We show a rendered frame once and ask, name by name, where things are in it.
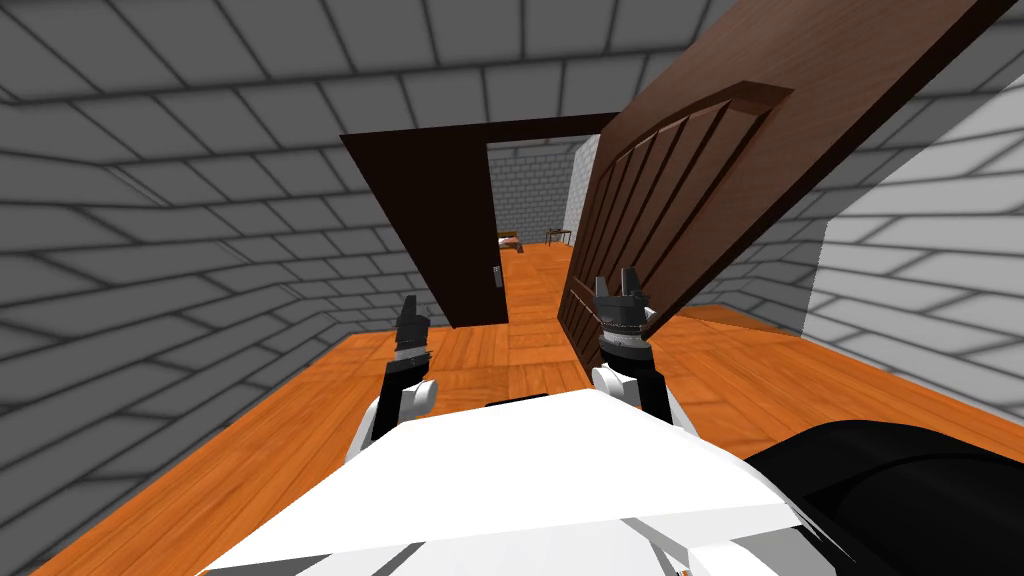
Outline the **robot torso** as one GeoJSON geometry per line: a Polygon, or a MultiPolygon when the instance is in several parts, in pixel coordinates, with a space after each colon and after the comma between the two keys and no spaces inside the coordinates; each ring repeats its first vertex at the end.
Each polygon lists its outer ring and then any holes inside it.
{"type": "Polygon", "coordinates": [[[677,419],[588,389],[413,420],[197,576],[835,576],[677,419]]]}

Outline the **brown wooden door leaf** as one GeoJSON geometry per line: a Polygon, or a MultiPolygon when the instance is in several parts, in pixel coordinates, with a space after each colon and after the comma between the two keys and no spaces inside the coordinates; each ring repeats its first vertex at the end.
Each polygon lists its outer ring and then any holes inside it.
{"type": "Polygon", "coordinates": [[[634,268],[646,334],[1018,0],[736,0],[601,132],[558,318],[600,363],[596,277],[634,268]]]}

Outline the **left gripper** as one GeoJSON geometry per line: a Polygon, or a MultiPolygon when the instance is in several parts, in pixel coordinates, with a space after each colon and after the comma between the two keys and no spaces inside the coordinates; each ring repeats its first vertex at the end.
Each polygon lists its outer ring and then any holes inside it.
{"type": "Polygon", "coordinates": [[[407,295],[402,315],[396,321],[396,352],[419,349],[427,345],[430,319],[418,314],[417,297],[407,295]]]}

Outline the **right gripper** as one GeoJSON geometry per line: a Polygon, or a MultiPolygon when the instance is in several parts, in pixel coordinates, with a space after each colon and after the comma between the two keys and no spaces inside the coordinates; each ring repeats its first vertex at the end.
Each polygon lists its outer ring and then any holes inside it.
{"type": "Polygon", "coordinates": [[[605,278],[595,278],[594,303],[602,336],[612,342],[639,341],[651,313],[650,299],[642,292],[635,268],[622,270],[621,293],[623,296],[610,296],[605,278]]]}

